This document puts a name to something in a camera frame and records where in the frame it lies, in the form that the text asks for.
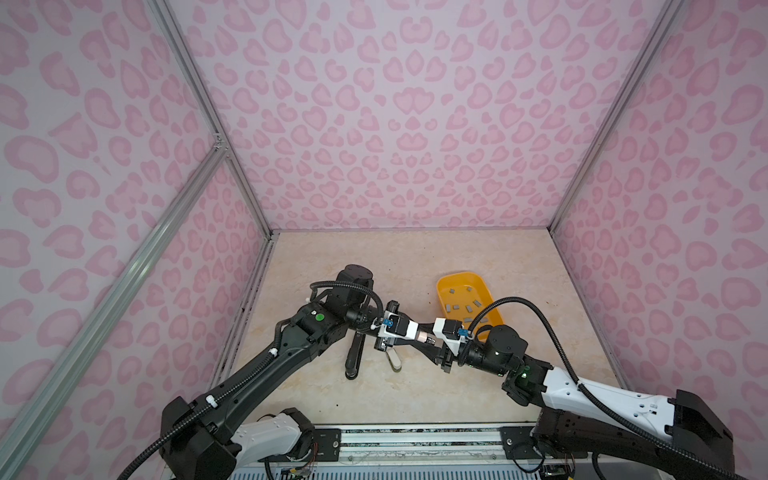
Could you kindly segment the aluminium frame left diagonal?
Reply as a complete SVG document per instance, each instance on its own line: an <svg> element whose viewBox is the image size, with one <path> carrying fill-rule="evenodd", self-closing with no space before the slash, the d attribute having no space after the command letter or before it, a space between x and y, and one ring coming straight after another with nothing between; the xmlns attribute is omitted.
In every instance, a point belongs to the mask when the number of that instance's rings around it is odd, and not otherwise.
<svg viewBox="0 0 768 480"><path fill-rule="evenodd" d="M128 310L189 212L215 176L228 145L215 144L101 297L1 441L1 477L16 478L41 443L117 322Z"/></svg>

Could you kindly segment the black long stapler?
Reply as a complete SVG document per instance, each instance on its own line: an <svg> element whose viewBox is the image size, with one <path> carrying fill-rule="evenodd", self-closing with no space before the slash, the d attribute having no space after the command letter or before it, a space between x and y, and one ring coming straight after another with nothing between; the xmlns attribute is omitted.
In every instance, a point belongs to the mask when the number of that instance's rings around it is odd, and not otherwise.
<svg viewBox="0 0 768 480"><path fill-rule="evenodd" d="M365 338L366 335L364 333L356 332L354 334L345 361L345 377L347 380L355 380L359 375Z"/></svg>

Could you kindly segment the yellow plastic tray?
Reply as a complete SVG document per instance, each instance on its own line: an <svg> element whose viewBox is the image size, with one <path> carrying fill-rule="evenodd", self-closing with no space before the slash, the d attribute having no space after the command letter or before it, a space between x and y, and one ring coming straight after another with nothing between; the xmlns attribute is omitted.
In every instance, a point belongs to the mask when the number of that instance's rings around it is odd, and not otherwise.
<svg viewBox="0 0 768 480"><path fill-rule="evenodd" d="M457 292L457 289L463 287L469 290L467 294ZM465 327L468 327L474 318L494 301L483 278L470 271L453 273L440 278L437 281L436 290L443 316L451 320L460 320ZM474 305L473 300L481 302L482 307ZM472 311L464 309L464 304L471 305ZM449 312L446 305L454 305L458 308Z"/></svg>

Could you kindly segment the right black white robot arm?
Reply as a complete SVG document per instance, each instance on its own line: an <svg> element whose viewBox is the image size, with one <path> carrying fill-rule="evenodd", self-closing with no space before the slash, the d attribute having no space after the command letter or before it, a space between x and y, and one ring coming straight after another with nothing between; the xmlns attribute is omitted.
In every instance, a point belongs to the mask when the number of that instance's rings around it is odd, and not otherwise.
<svg viewBox="0 0 768 480"><path fill-rule="evenodd" d="M651 466L675 479L734 479L733 435L697 394L652 395L579 378L527 352L507 325L475 331L437 319L418 334L444 370L469 366L501 377L520 406L540 410L534 442L553 453L587 452Z"/></svg>

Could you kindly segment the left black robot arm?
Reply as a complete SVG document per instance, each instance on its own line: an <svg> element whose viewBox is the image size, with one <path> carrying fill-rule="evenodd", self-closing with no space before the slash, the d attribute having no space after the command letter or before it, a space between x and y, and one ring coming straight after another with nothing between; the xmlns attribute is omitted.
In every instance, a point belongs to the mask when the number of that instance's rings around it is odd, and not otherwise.
<svg viewBox="0 0 768 480"><path fill-rule="evenodd" d="M318 451L314 426L296 408L258 423L249 440L236 435L241 425L274 390L304 365L322 355L348 331L355 337L345 376L359 375L365 338L376 335L395 300L375 293L372 272L350 264L336 279L311 284L312 294L290 318L279 322L271 344L228 379L191 402L178 397L162 413L158 451L178 479L227 479L250 459L285 457L311 462Z"/></svg>

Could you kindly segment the grey mini stapler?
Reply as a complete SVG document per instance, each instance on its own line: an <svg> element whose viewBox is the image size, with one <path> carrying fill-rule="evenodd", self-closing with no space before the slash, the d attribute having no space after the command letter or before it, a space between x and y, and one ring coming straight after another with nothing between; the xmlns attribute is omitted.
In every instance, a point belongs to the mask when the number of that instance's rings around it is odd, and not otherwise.
<svg viewBox="0 0 768 480"><path fill-rule="evenodd" d="M388 362L389 362L389 365L390 365L392 371L395 372L395 373L401 372L402 371L402 361L401 361L397 351L394 348L389 349L386 352L386 356L387 356L387 359L388 359Z"/></svg>

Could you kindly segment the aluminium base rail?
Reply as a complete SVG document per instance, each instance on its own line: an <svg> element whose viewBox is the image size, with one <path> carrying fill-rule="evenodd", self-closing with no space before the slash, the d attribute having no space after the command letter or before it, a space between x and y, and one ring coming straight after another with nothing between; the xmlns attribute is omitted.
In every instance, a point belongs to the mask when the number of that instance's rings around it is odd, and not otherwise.
<svg viewBox="0 0 768 480"><path fill-rule="evenodd" d="M177 479L661 479L637 460L549 454L525 423L315 426L267 415L218 441L182 433L161 449Z"/></svg>

